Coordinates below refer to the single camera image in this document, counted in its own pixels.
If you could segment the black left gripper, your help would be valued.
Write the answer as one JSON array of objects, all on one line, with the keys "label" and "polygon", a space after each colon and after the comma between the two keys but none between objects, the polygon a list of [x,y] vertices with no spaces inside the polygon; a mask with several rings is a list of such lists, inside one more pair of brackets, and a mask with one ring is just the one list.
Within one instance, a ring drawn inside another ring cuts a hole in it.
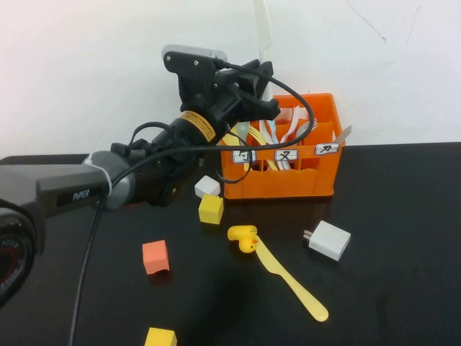
[{"label": "black left gripper", "polygon": [[276,99],[261,100],[273,75],[271,61],[252,60],[246,64],[249,72],[236,69],[219,71],[211,79],[179,78],[181,110],[190,110],[213,124],[274,120],[280,113]]}]

